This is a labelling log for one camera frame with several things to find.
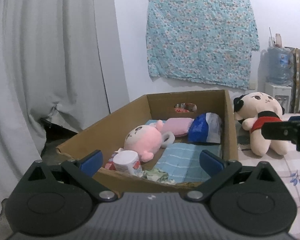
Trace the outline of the checkered bed sheet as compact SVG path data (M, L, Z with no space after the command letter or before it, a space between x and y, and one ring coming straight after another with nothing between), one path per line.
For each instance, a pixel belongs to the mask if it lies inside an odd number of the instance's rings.
M267 161L272 165L296 202L298 213L289 233L300 239L300 152L294 144L289 143L286 155L281 156L269 150L265 156L258 157L251 151L249 132L245 131L239 122L235 124L238 160L245 166L256 166L260 161Z

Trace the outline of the black-haired plush doll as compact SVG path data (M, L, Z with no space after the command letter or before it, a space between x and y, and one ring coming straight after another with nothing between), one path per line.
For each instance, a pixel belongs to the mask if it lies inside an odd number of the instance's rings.
M258 156L264 156L271 148L278 155L288 152L288 142L269 140L262 135L261 128L266 122L281 122L285 110L272 96L253 92L234 98L234 119L250 133L250 147Z

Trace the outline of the pink plush toy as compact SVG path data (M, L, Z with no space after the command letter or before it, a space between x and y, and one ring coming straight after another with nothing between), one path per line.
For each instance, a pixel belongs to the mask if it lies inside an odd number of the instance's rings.
M166 148L175 141L171 132L162 133L163 121L158 120L149 125L140 125L131 130L124 142L123 149L138 153L143 163L151 161L161 148Z

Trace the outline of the blue white tissue pack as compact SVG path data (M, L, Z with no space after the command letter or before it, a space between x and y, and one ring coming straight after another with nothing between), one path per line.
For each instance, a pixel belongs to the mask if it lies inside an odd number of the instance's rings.
M197 116L188 132L189 142L220 144L222 135L222 120L216 113L203 113Z

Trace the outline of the leaning patterned board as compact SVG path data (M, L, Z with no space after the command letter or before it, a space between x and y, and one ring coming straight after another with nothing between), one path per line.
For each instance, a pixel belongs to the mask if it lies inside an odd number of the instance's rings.
M292 72L289 113L297 113L300 106L300 49L293 47L286 49L289 49L289 68Z

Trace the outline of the blue striped towel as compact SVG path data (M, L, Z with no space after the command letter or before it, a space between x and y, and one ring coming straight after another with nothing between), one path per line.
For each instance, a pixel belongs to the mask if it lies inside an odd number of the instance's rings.
M199 164L199 156L203 150L222 157L221 145L194 145L177 142L163 151L154 167L168 173L168 178L176 183L204 182L210 179L210 176Z

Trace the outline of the brown cardboard box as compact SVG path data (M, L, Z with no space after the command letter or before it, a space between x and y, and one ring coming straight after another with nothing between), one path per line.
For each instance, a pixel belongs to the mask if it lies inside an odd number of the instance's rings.
M109 170L106 164L116 151L127 154L131 150L139 155L138 166L150 170L161 157L166 139L174 139L173 134L162 130L165 120L194 119L209 112L216 113L222 120L223 159L237 159L234 114L227 90L143 95L79 132L56 150L76 160L95 150L101 151L103 163L93 179L115 192L186 192L199 184L154 182L121 169Z

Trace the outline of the white water dispenser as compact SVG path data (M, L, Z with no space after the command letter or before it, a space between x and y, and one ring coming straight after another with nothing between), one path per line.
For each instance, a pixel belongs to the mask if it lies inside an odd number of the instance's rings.
M275 85L266 82L265 93L275 98L285 109L286 113L290 112L292 88L290 86Z

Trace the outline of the grey curtain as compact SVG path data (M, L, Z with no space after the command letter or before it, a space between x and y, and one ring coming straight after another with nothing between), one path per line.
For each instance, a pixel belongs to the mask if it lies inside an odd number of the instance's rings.
M43 119L80 131L128 101L114 0L0 0L0 214Z

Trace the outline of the teal floral wall cloth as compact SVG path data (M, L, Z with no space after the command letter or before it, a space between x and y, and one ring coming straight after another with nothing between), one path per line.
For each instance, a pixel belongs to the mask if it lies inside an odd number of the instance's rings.
M249 87L260 43L250 0L148 0L146 47L152 78Z

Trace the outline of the green floral cloth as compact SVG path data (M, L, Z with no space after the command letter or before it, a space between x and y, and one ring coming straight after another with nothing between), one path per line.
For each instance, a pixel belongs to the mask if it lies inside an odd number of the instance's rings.
M151 170L144 170L142 172L141 178L147 179L156 183L168 184L168 185L175 185L176 181L169 178L167 172L159 169L153 168Z

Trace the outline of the blue water jug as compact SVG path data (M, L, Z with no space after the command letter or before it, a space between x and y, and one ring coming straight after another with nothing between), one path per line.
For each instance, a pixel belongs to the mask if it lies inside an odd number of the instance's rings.
M291 83L292 71L289 59L292 51L289 48L268 47L268 77L269 83L288 86Z

